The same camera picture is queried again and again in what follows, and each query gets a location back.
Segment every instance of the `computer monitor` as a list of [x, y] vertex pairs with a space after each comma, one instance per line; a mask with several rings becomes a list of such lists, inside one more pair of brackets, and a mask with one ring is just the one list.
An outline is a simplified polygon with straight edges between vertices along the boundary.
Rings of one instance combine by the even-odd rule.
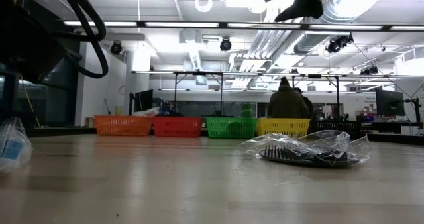
[[137, 92], [134, 94], [134, 112], [146, 111], [152, 108], [153, 90]]
[[377, 114], [379, 115], [405, 115], [403, 106], [403, 93], [394, 91], [376, 91]]

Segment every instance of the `security camera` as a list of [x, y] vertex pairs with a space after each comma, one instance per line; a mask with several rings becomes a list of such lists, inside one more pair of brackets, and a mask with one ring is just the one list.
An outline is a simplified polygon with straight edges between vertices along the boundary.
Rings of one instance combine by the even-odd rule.
[[219, 47], [221, 51], [226, 52], [231, 49], [231, 42], [229, 38], [223, 38], [223, 41], [221, 42], [221, 45]]
[[124, 50], [121, 45], [121, 41], [114, 41], [111, 47], [111, 53], [114, 55], [121, 55]]

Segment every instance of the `plastic basket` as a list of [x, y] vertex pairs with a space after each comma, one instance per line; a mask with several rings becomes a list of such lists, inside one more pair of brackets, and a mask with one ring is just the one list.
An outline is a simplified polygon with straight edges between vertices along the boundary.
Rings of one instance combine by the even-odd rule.
[[252, 138], [256, 118], [208, 117], [207, 131], [211, 138]]
[[269, 119], [260, 118], [258, 135], [282, 133], [292, 137], [302, 137], [307, 134], [311, 119]]
[[154, 134], [159, 137], [199, 137], [201, 117], [154, 117]]
[[96, 115], [98, 135], [142, 136], [150, 133], [152, 118], [120, 115]]

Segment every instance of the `green basket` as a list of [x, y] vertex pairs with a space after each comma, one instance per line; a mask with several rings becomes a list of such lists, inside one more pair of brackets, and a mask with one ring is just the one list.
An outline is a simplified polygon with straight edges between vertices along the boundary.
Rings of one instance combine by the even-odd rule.
[[256, 118], [207, 117], [207, 131], [211, 138], [252, 138]]

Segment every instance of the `ceiling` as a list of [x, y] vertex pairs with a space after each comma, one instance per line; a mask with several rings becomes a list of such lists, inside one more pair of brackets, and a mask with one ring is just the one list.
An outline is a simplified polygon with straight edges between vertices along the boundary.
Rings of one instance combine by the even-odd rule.
[[[75, 20], [74, 12], [69, 9], [65, 0], [35, 0], [50, 9], [64, 20]], [[195, 8], [195, 0], [90, 0], [94, 8], [106, 21], [263, 21], [266, 12], [252, 13], [248, 5], [255, 1], [227, 0], [239, 7], [226, 6], [226, 0], [212, 0], [210, 11], [204, 13]], [[287, 3], [290, 0], [281, 0], [278, 3]], [[354, 20], [354, 23], [367, 24], [423, 24], [424, 0], [377, 0], [367, 12]], [[201, 30], [203, 36], [211, 35], [219, 38], [209, 40], [199, 52], [202, 60], [229, 60], [232, 52], [248, 50], [255, 40], [257, 30]], [[181, 29], [158, 28], [110, 28], [109, 34], [145, 34], [151, 42], [156, 55], [152, 57], [153, 65], [181, 64], [189, 59], [189, 53], [179, 49], [179, 33]], [[228, 36], [233, 43], [233, 50], [221, 52], [220, 40]], [[424, 44], [424, 33], [394, 33], [394, 32], [356, 32], [353, 34], [355, 45], [349, 45], [335, 56], [328, 59], [328, 54], [318, 49], [315, 56], [306, 56], [301, 62], [306, 68], [352, 68], [363, 64], [368, 59], [377, 59], [380, 69], [390, 71], [393, 66], [392, 58], [400, 52], [410, 50], [412, 46]]]

